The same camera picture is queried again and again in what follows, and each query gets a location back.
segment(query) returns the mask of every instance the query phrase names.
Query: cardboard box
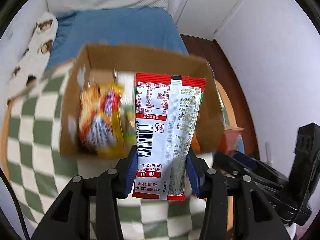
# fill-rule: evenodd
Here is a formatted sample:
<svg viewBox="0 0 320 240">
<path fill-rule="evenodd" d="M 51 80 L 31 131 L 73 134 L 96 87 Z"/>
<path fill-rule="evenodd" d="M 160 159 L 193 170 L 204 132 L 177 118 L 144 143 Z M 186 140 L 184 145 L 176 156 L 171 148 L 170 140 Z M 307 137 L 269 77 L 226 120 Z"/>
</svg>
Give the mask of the cardboard box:
<svg viewBox="0 0 320 240">
<path fill-rule="evenodd" d="M 78 54 L 63 98 L 61 155 L 90 154 L 78 139 L 81 89 L 90 78 L 100 83 L 113 82 L 113 69 L 205 78 L 196 136 L 202 153 L 217 149 L 224 131 L 222 110 L 213 71 L 205 59 L 140 46 L 88 44 Z"/>
</svg>

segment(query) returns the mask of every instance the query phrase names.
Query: black device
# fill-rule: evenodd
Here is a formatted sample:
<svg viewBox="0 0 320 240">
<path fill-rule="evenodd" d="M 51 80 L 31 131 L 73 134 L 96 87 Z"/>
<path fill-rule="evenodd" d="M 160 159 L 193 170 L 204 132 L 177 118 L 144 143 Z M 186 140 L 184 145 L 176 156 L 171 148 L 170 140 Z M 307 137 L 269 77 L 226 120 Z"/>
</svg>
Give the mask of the black device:
<svg viewBox="0 0 320 240">
<path fill-rule="evenodd" d="M 239 152 L 233 156 L 217 152 L 215 168 L 209 168 L 190 148 L 186 171 L 192 191 L 198 198 L 207 199 L 199 239 L 226 239 L 227 198 L 231 195 L 234 240 L 289 240 L 284 225 L 303 225 L 311 215 L 308 200 L 319 180 L 319 136 L 320 127 L 314 123 L 299 128 L 289 178 Z M 92 196 L 96 197 L 97 240 L 122 240 L 116 199 L 124 199 L 130 193 L 137 166 L 137 149 L 133 146 L 115 169 L 91 179 L 73 177 L 44 215 L 31 240 L 90 239 Z M 232 176 L 224 176 L 218 168 Z"/>
</svg>

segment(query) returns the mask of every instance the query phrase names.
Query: yellow snack bag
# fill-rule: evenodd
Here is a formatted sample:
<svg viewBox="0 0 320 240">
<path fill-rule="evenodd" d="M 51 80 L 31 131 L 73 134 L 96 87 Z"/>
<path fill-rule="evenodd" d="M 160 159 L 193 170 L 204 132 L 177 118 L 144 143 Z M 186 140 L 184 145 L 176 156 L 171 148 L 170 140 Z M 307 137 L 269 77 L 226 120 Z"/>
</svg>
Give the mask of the yellow snack bag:
<svg viewBox="0 0 320 240">
<path fill-rule="evenodd" d="M 116 84 L 94 84 L 81 94 L 80 141 L 108 159 L 125 158 L 128 154 L 119 115 L 122 92 L 123 88 Z"/>
</svg>

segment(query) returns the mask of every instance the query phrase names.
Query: red package edge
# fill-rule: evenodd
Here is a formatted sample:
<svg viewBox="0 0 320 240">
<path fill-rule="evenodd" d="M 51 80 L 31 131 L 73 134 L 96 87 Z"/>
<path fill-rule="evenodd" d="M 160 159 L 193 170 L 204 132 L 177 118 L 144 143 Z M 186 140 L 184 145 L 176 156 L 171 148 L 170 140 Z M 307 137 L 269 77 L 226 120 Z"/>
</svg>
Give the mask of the red package edge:
<svg viewBox="0 0 320 240">
<path fill-rule="evenodd" d="M 135 85 L 138 86 L 139 82 L 171 84 L 172 76 L 174 76 L 174 75 L 162 75 L 162 74 L 151 74 L 151 73 L 138 72 L 138 73 L 136 73 L 136 84 Z M 182 86 L 200 87 L 201 93 L 204 92 L 205 83 L 206 83 L 205 78 L 182 76 Z M 136 192 L 134 189 L 132 192 L 132 197 L 143 198 L 143 199 L 159 199 L 159 195 Z M 167 200 L 184 201 L 185 195 L 184 194 L 181 196 L 167 195 Z"/>
</svg>

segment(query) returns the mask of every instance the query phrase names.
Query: blue bed sheet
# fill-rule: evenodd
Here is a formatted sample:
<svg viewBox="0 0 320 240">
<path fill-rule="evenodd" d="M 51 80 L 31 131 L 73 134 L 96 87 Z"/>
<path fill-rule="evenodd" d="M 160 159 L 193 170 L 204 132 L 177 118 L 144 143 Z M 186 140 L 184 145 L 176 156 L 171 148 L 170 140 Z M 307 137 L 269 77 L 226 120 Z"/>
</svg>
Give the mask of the blue bed sheet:
<svg viewBox="0 0 320 240">
<path fill-rule="evenodd" d="M 58 31 L 46 69 L 76 57 L 90 42 L 139 44 L 185 53 L 171 16 L 162 8 L 119 8 L 65 13 L 57 17 Z"/>
</svg>

